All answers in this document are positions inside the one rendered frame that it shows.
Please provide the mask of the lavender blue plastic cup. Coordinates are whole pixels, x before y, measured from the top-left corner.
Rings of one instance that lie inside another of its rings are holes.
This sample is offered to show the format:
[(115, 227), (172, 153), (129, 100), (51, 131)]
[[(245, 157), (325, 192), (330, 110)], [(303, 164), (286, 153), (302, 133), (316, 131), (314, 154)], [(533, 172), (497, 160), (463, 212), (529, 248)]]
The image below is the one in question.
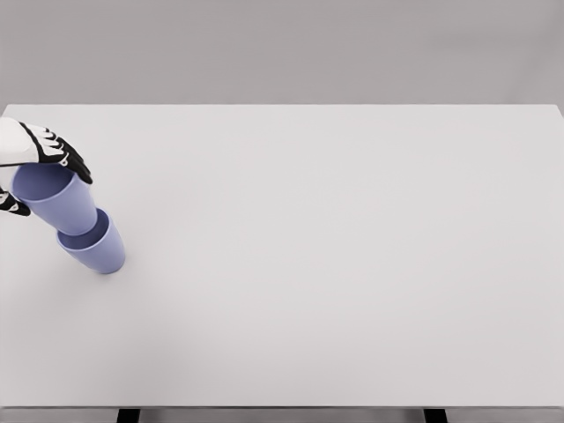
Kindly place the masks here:
[(25, 164), (12, 179), (12, 193), (57, 231), (80, 235), (96, 224), (89, 185), (59, 164)]
[(126, 255), (122, 237), (111, 217), (101, 208), (96, 209), (97, 221), (93, 228), (80, 235), (56, 232), (60, 247), (75, 260), (100, 274), (119, 271)]

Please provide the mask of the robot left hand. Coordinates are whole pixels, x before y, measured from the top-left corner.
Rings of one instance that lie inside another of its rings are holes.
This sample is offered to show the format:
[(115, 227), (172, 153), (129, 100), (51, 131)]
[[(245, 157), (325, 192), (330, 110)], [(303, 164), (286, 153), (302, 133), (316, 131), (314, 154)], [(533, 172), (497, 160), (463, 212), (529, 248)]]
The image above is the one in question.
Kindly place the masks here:
[(93, 183), (84, 159), (64, 138), (46, 127), (0, 117), (0, 167), (28, 163), (58, 164), (77, 174), (83, 182)]

